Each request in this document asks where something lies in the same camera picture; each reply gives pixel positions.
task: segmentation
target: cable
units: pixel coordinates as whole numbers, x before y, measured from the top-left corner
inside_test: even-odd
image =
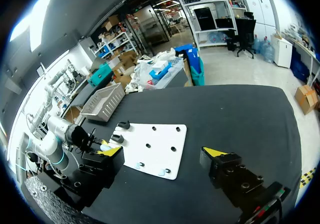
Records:
[[[76,162],[76,164],[78,165],[78,167],[79,167],[79,162],[78,162],[78,160],[76,159],[76,157],[74,156],[74,154],[72,153],[72,152],[70,152],[71,153],[71,155],[73,156],[73,158],[74,158],[74,160],[75,160],[75,162]]]
[[[70,112],[71,112],[71,119],[72,119],[72,124],[74,123],[74,116],[72,115],[72,107],[70,107]]]

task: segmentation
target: yellow and black tape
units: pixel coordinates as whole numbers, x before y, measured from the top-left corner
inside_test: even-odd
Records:
[[[313,168],[312,170],[310,170],[309,172],[301,176],[300,188],[303,188],[305,185],[307,185],[311,181],[311,179],[314,177],[315,170],[316,168]]]

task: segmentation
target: bolt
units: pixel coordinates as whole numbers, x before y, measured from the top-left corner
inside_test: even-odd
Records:
[[[33,196],[34,198],[36,198],[36,197],[38,196],[38,193],[37,193],[36,191],[33,191],[33,192],[32,192],[32,196]]]
[[[75,182],[75,183],[74,183],[74,186],[75,186],[76,188],[78,188],[78,187],[81,186],[81,183],[80,183],[80,182]]]
[[[45,192],[47,190],[47,187],[45,185],[43,185],[41,188],[40,188],[41,191]]]
[[[250,187],[250,185],[249,185],[249,183],[242,183],[242,184],[241,184],[241,187],[242,187],[243,189],[247,189],[247,188]]]

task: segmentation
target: black tabletop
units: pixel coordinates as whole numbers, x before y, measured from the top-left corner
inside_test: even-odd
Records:
[[[216,85],[167,88],[126,95],[109,121],[85,120],[98,138],[109,140],[117,122],[185,124],[187,134],[177,179],[166,180],[123,166],[110,189],[83,210],[108,224],[235,223],[241,214],[215,189],[199,164],[200,148],[235,152],[264,186],[278,181],[292,190],[301,178],[301,145],[293,109],[275,87]]]

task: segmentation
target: wall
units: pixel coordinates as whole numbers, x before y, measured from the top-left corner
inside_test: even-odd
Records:
[[[270,0],[270,2],[277,30],[284,31],[291,23],[303,26],[301,15],[290,0]]]

